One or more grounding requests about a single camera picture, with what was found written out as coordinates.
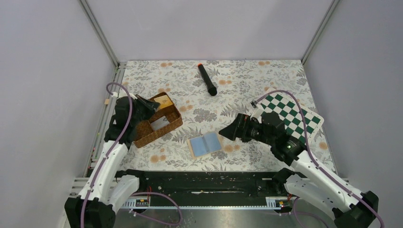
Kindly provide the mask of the beige leather card holder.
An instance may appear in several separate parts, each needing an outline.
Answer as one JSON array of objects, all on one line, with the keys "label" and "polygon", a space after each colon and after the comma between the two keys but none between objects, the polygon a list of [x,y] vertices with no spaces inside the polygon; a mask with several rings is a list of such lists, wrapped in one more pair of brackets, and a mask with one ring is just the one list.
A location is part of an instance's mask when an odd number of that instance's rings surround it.
[{"label": "beige leather card holder", "polygon": [[223,149],[222,137],[217,132],[207,132],[201,136],[187,140],[190,154],[198,159]]}]

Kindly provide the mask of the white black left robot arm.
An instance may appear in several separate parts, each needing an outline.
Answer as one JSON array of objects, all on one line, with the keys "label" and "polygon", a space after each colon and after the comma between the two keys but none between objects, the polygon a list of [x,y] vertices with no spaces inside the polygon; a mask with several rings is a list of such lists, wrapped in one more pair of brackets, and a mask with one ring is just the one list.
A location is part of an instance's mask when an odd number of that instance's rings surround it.
[{"label": "white black left robot arm", "polygon": [[147,191],[146,181],[134,175],[123,176],[114,189],[111,189],[111,183],[137,136],[137,125],[148,121],[159,106],[160,103],[139,95],[116,100],[98,162],[78,196],[65,202],[65,212],[72,228],[112,228],[117,212],[129,196]]}]

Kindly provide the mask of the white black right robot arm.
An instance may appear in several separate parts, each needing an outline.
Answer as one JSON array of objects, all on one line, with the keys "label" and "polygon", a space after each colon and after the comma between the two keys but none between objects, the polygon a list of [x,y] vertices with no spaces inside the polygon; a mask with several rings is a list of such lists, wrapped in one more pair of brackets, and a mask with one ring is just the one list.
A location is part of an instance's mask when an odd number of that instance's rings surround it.
[{"label": "white black right robot arm", "polygon": [[270,146],[275,157],[293,170],[283,168],[272,183],[280,196],[298,196],[326,213],[338,228],[367,228],[375,220],[379,198],[366,193],[322,167],[307,146],[285,130],[277,113],[264,113],[261,121],[246,114],[219,131],[229,140],[255,140]]}]

